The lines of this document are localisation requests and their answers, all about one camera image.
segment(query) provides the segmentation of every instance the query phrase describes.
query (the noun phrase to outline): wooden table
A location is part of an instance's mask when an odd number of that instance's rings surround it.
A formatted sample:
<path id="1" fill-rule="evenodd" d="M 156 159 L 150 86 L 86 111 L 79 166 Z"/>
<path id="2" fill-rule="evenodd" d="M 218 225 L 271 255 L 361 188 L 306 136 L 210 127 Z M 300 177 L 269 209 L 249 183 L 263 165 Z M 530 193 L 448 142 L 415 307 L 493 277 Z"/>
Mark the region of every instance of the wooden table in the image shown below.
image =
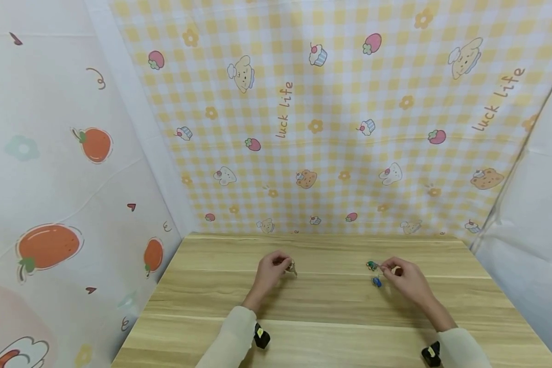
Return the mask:
<path id="1" fill-rule="evenodd" d="M 425 367 L 436 340 L 425 317 L 366 261 L 419 264 L 438 299 L 493 367 L 552 367 L 552 355 L 465 245 L 446 237 L 191 234 L 130 332 L 113 368 L 194 367 L 254 281 L 262 256 L 295 259 L 258 315 L 272 340 L 241 367 Z"/>

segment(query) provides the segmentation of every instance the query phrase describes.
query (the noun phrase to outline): small toy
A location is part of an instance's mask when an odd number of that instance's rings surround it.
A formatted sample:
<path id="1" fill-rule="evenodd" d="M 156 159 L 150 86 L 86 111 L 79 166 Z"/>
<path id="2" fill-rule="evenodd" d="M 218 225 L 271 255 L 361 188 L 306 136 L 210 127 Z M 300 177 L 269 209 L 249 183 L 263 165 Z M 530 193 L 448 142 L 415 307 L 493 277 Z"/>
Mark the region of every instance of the small toy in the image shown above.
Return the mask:
<path id="1" fill-rule="evenodd" d="M 383 287 L 383 283 L 380 282 L 380 279 L 378 277 L 372 278 L 372 283 L 376 285 L 376 287 Z"/>
<path id="2" fill-rule="evenodd" d="M 288 267 L 286 267 L 286 270 L 288 272 L 292 272 L 295 276 L 298 276 L 298 274 L 296 273 L 296 268 L 294 266 L 294 260 L 291 261 L 291 263 L 288 265 Z"/>
<path id="3" fill-rule="evenodd" d="M 366 266 L 368 266 L 368 269 L 370 271 L 374 271 L 378 268 L 378 263 L 376 263 L 374 261 L 368 261 L 368 262 L 366 262 Z"/>

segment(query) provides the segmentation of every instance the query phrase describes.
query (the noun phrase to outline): cartoon puppy face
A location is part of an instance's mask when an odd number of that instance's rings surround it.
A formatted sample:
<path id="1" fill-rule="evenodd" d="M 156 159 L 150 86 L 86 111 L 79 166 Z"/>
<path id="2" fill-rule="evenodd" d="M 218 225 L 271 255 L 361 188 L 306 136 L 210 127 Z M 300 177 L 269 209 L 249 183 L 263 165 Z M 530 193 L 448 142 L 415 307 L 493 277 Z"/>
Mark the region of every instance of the cartoon puppy face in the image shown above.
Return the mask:
<path id="1" fill-rule="evenodd" d="M 262 232 L 266 234 L 269 234 L 274 230 L 274 224 L 271 218 L 266 218 L 264 221 L 256 222 L 256 226 L 262 229 Z"/>
<path id="2" fill-rule="evenodd" d="M 490 167 L 484 170 L 477 170 L 470 182 L 478 189 L 485 190 L 500 185 L 503 179 L 505 179 L 503 175 Z"/>
<path id="3" fill-rule="evenodd" d="M 422 227 L 422 221 L 419 220 L 417 222 L 414 222 L 413 224 L 409 224 L 407 221 L 401 222 L 401 227 L 403 228 L 403 232 L 406 235 L 412 234 L 419 230 Z"/>
<path id="4" fill-rule="evenodd" d="M 457 80 L 462 74 L 469 74 L 482 55 L 479 47 L 482 38 L 471 40 L 461 48 L 456 47 L 448 57 L 448 64 L 452 65 L 452 78 Z"/>
<path id="5" fill-rule="evenodd" d="M 378 177 L 383 180 L 383 185 L 389 186 L 393 182 L 400 181 L 400 179 L 403 178 L 403 171 L 401 171 L 398 163 L 392 163 L 391 166 L 380 173 Z"/>
<path id="6" fill-rule="evenodd" d="M 217 173 L 213 174 L 213 178 L 218 180 L 222 186 L 228 185 L 230 182 L 236 182 L 236 175 L 229 169 L 229 167 L 222 166 Z"/>
<path id="7" fill-rule="evenodd" d="M 241 93 L 246 93 L 248 89 L 254 86 L 255 71 L 249 65 L 250 62 L 249 56 L 244 55 L 240 61 L 236 62 L 236 65 L 229 64 L 227 67 L 229 78 L 236 82 L 237 88 Z"/>
<path id="8" fill-rule="evenodd" d="M 309 170 L 303 170 L 296 175 L 296 185 L 304 189 L 309 189 L 316 181 L 316 173 Z"/>

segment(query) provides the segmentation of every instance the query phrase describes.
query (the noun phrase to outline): yellow gingham backdrop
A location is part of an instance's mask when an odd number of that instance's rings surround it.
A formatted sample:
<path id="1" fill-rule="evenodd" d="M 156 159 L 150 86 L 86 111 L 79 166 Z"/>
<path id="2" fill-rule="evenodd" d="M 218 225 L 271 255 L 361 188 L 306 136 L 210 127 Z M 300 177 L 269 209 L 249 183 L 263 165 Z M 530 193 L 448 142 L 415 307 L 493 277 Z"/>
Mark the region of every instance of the yellow gingham backdrop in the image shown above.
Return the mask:
<path id="1" fill-rule="evenodd" d="M 470 242 L 552 87 L 549 0 L 112 8 L 204 231 Z"/>

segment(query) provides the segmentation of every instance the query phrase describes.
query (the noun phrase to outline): cupcake print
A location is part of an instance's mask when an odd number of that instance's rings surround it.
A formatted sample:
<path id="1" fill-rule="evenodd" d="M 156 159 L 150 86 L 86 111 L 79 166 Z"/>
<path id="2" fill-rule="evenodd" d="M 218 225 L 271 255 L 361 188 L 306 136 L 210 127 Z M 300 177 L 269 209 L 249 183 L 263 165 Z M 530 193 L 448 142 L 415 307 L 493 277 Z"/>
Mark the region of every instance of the cupcake print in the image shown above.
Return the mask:
<path id="1" fill-rule="evenodd" d="M 323 46 L 311 44 L 311 53 L 309 54 L 309 62 L 314 66 L 323 66 L 327 60 L 327 51 L 323 50 Z"/>

